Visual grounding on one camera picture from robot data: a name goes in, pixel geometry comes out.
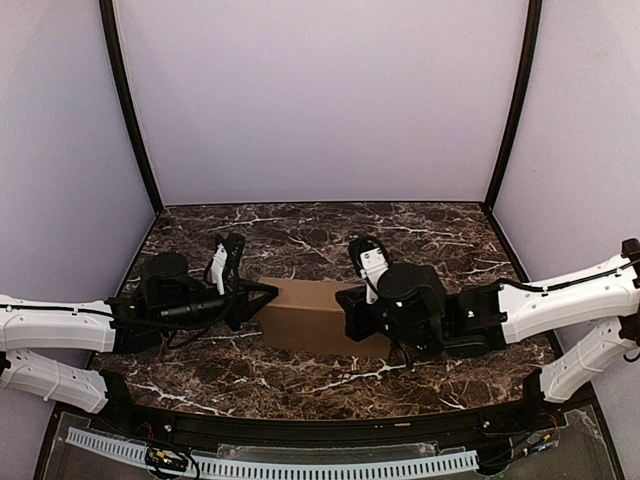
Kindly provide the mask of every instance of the cardboard box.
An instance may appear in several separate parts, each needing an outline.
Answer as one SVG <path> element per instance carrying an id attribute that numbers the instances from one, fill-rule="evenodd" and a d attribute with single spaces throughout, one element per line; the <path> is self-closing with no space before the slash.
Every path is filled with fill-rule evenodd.
<path id="1" fill-rule="evenodd" d="M 260 282 L 280 290 L 256 315 L 267 346 L 324 355 L 389 357 L 391 342 L 387 337 L 376 333 L 354 342 L 344 333 L 344 311 L 335 294 L 355 285 L 267 277 Z"/>

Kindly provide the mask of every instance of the white wall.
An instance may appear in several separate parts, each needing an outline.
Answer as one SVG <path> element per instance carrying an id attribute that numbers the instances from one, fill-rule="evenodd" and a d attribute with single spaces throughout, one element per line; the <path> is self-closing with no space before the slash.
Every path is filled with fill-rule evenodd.
<path id="1" fill-rule="evenodd" d="M 125 0 L 165 203 L 481 200 L 526 0 Z"/>
<path id="2" fill-rule="evenodd" d="M 60 301 L 112 295 L 153 213 L 98 2 L 1 2 L 0 45 L 0 292 Z M 0 479 L 32 478 L 51 407 L 0 390 Z"/>
<path id="3" fill-rule="evenodd" d="M 640 237 L 640 4 L 545 2 L 496 215 L 535 279 Z M 589 327 L 560 332 L 572 346 Z M 640 479 L 638 364 L 594 381 L 628 479 Z"/>

